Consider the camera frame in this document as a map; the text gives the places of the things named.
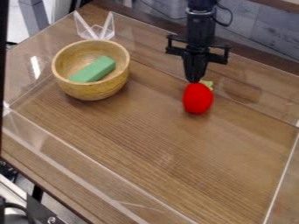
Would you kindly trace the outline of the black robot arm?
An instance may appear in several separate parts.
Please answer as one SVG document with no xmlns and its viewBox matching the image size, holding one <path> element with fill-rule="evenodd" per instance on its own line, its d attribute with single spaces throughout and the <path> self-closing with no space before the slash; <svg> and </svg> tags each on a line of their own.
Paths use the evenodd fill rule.
<svg viewBox="0 0 299 224">
<path fill-rule="evenodd" d="M 216 25 L 229 26 L 232 21 L 217 20 L 220 0 L 188 0 L 185 35 L 169 34 L 165 53 L 181 57 L 185 80 L 197 83 L 209 63 L 228 64 L 231 44 L 215 39 Z"/>
</svg>

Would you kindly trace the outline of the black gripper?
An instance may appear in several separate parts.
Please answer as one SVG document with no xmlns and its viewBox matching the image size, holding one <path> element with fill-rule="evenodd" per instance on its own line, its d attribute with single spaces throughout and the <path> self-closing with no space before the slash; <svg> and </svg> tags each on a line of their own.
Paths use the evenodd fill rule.
<svg viewBox="0 0 299 224">
<path fill-rule="evenodd" d="M 228 64 L 229 60 L 229 50 L 232 45 L 227 42 L 220 41 L 219 39 L 213 39 L 212 42 L 207 46 L 195 46 L 187 43 L 187 37 L 183 35 L 171 34 L 167 36 L 167 47 L 165 52 L 168 54 L 181 56 L 183 58 L 183 67 L 185 79 L 189 83 L 193 83 L 193 74 L 192 74 L 192 54 L 199 54 L 197 56 L 197 72 L 196 72 L 196 81 L 200 81 L 205 71 L 208 62 L 217 63 L 221 65 Z M 185 47 L 181 48 L 179 46 L 173 46 L 173 41 L 181 42 L 185 44 Z M 223 51 L 223 54 L 219 55 L 211 52 L 211 48 L 217 48 Z"/>
</svg>

